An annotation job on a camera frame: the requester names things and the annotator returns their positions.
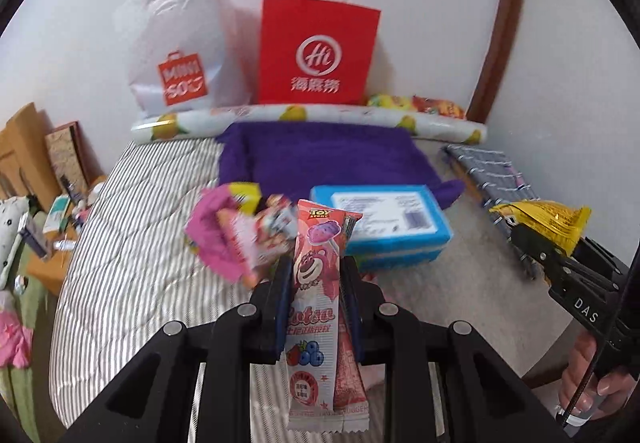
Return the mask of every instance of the pink cloth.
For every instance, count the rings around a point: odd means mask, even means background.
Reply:
[[[244,273],[236,256],[227,248],[216,212],[222,208],[238,209],[226,185],[204,188],[184,233],[198,247],[198,256],[210,269],[226,279],[237,281]]]
[[[15,312],[0,311],[0,367],[28,367],[32,338],[33,330],[21,325]]]

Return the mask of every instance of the pink candy package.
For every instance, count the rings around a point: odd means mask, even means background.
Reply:
[[[362,215],[298,202],[293,300],[285,342],[291,405],[287,428],[366,430],[368,403],[344,318],[340,251]]]

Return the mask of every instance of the striped fabric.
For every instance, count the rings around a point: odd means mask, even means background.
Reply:
[[[78,242],[56,313],[49,392],[65,426],[166,322],[208,323],[248,300],[242,286],[219,279],[183,241],[201,188],[216,184],[221,152],[213,139],[130,144],[107,179]],[[202,372],[190,442],[195,441]],[[287,431],[284,359],[273,366],[252,365],[252,441],[381,441],[382,388],[369,400],[372,419],[366,433]]]

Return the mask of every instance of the blue box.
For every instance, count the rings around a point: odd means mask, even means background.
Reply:
[[[346,248],[363,270],[433,261],[453,237],[433,194],[422,185],[319,186],[310,198],[364,214]]]

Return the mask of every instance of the purple towel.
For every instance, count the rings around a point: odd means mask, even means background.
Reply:
[[[427,185],[441,208],[460,197],[460,180],[441,181],[403,128],[295,121],[244,122],[220,136],[220,184],[260,184],[294,203],[317,185]]]

